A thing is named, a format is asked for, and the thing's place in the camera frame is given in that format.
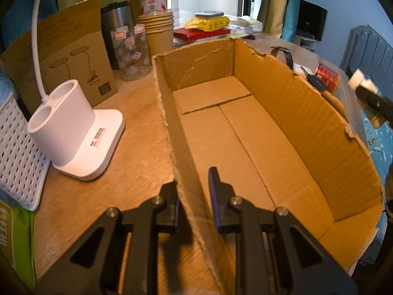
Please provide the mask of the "yellow snack package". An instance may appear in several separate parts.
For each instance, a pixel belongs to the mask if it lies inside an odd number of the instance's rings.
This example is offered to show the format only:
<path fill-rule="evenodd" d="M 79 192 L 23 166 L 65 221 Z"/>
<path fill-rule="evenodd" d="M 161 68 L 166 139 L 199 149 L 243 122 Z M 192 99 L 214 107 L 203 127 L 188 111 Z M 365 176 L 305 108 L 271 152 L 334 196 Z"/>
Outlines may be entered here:
<path fill-rule="evenodd" d="M 213 32 L 224 29 L 230 24 L 230 19 L 226 16 L 214 17 L 205 19 L 201 17 L 194 17 L 189 19 L 185 25 L 185 29 L 196 29 L 204 32 Z"/>

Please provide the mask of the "white boxes stack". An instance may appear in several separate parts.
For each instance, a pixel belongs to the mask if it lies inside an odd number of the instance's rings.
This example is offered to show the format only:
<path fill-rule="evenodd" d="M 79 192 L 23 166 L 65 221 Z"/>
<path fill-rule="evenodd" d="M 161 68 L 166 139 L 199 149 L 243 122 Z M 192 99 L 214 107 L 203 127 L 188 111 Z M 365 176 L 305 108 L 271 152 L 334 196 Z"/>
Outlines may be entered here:
<path fill-rule="evenodd" d="M 228 16 L 230 22 L 227 26 L 233 33 L 261 33 L 263 31 L 263 24 L 253 19 L 248 15 L 243 15 L 241 17 Z"/>

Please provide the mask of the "blue cartoon bedsheet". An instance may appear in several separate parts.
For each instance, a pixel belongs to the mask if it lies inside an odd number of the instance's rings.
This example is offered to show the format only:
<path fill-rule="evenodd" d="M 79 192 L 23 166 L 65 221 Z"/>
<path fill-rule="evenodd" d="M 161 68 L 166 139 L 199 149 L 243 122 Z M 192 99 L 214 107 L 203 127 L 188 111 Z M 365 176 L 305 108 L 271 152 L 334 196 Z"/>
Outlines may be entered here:
<path fill-rule="evenodd" d="M 363 111 L 361 117 L 366 135 L 366 146 L 381 179 L 384 202 L 387 207 L 392 201 L 392 129 L 388 123 L 375 129 Z"/>

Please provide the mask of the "stack of brown paper cups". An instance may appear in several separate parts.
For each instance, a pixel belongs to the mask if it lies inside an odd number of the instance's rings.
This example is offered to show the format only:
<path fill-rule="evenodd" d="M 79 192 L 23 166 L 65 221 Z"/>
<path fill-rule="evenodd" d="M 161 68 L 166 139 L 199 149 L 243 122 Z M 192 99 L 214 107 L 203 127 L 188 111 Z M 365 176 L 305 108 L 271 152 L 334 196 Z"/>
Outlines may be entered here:
<path fill-rule="evenodd" d="M 139 16 L 138 22 L 144 25 L 151 57 L 173 49 L 174 21 L 172 11 Z"/>

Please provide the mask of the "steel thermos black lid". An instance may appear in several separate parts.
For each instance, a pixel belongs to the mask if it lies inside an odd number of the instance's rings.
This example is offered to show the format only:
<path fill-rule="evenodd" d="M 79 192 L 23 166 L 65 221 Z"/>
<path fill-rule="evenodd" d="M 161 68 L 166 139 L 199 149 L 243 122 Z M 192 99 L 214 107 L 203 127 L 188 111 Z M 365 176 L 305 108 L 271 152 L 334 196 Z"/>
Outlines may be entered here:
<path fill-rule="evenodd" d="M 100 9 L 100 18 L 101 31 L 111 67 L 118 70 L 114 42 L 125 39 L 129 27 L 133 26 L 131 6 L 128 1 L 110 3 Z"/>

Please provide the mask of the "white perforated plastic basket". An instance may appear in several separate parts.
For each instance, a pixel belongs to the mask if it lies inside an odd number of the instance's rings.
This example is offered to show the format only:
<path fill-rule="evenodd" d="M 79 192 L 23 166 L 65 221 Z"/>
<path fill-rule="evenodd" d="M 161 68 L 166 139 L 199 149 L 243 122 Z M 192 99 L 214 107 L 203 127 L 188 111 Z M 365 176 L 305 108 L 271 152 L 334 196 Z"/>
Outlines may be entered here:
<path fill-rule="evenodd" d="M 10 92 L 1 105 L 1 192 L 36 211 L 50 163 L 27 132 L 27 120 Z"/>

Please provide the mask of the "cardboard box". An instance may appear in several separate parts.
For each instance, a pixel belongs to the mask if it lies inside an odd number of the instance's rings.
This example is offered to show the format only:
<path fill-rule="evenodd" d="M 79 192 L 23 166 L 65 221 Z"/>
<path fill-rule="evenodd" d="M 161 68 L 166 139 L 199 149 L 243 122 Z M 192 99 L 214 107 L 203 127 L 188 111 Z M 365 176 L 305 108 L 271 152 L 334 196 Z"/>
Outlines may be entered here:
<path fill-rule="evenodd" d="M 208 171 L 257 207 L 287 207 L 350 270 L 376 234 L 380 177 L 341 103 L 239 39 L 152 60 L 172 169 L 217 286 L 235 290 L 235 238 L 214 226 Z"/>

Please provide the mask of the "green package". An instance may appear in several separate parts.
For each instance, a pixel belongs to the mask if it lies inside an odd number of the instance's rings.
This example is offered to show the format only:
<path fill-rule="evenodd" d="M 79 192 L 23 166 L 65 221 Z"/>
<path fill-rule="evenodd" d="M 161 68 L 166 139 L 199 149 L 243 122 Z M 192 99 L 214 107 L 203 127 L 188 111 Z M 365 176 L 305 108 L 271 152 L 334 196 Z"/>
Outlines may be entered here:
<path fill-rule="evenodd" d="M 20 279 L 29 287 L 36 284 L 33 223 L 30 212 L 1 192 L 1 250 Z"/>

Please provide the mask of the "red can yellow lid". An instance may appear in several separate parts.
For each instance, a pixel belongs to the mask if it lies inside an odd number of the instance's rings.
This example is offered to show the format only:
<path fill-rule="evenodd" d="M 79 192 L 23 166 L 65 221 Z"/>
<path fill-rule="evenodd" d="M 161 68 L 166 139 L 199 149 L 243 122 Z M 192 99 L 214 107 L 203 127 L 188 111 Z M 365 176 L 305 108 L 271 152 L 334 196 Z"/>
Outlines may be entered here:
<path fill-rule="evenodd" d="M 340 74 L 328 66 L 319 63 L 316 69 L 316 76 L 320 79 L 327 91 L 334 94 L 340 84 Z"/>

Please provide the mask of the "black television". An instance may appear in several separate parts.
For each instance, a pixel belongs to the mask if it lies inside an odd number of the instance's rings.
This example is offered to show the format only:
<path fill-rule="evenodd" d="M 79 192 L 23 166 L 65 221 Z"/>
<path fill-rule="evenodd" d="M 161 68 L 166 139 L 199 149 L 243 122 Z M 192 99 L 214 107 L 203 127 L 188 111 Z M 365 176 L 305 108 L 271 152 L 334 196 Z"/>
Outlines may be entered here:
<path fill-rule="evenodd" d="M 316 41 L 323 38 L 328 11 L 309 1 L 300 0 L 296 34 Z"/>

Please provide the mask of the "clear glass stickered jar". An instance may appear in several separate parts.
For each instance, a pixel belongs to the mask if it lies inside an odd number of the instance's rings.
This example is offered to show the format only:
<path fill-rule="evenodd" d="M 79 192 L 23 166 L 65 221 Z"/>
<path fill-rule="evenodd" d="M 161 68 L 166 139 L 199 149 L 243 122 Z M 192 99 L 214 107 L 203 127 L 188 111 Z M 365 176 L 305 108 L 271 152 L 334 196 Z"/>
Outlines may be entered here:
<path fill-rule="evenodd" d="M 143 24 L 130 26 L 126 38 L 114 42 L 119 71 L 124 81 L 136 81 L 151 72 L 151 60 Z"/>

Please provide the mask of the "grey white wireless charger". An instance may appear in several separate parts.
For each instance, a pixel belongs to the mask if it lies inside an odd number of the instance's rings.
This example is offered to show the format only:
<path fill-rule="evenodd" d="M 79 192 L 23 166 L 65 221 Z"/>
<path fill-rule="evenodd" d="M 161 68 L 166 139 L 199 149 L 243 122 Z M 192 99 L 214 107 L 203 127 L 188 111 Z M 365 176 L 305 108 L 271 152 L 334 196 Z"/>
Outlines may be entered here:
<path fill-rule="evenodd" d="M 224 13 L 222 11 L 201 11 L 195 13 L 195 17 L 201 19 L 212 19 L 222 17 L 223 15 Z"/>

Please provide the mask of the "grey headboard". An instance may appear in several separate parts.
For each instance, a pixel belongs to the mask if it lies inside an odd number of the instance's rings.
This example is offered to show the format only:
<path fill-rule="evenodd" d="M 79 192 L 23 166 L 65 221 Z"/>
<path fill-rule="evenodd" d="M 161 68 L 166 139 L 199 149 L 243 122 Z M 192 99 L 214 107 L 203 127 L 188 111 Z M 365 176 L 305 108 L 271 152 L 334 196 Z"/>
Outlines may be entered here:
<path fill-rule="evenodd" d="M 392 46 L 371 26 L 350 29 L 340 68 L 348 78 L 359 69 L 392 101 Z"/>

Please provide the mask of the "brown leather wristwatch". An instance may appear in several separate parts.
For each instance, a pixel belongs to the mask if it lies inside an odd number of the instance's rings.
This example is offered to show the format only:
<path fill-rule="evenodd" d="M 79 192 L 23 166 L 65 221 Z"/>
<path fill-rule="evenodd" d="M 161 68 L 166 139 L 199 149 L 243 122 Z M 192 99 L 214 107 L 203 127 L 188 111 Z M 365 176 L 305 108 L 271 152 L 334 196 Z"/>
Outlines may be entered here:
<path fill-rule="evenodd" d="M 276 46 L 276 47 L 271 47 L 270 54 L 274 56 L 275 58 L 278 58 L 278 54 L 281 53 L 284 55 L 285 63 L 286 65 L 293 70 L 294 68 L 294 61 L 293 61 L 293 56 L 289 49 L 286 47 L 282 46 Z"/>

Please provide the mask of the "black car key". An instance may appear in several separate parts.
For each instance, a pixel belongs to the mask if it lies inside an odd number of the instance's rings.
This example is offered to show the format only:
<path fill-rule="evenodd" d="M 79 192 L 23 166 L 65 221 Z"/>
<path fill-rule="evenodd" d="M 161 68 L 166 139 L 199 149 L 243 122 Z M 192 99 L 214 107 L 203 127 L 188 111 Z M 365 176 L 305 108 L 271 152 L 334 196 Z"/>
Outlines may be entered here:
<path fill-rule="evenodd" d="M 301 66 L 300 69 L 303 71 L 303 73 L 306 76 L 306 80 L 313 86 L 317 91 L 320 93 L 324 92 L 326 90 L 326 87 L 323 85 L 321 80 L 316 76 L 308 73 L 308 71 Z"/>

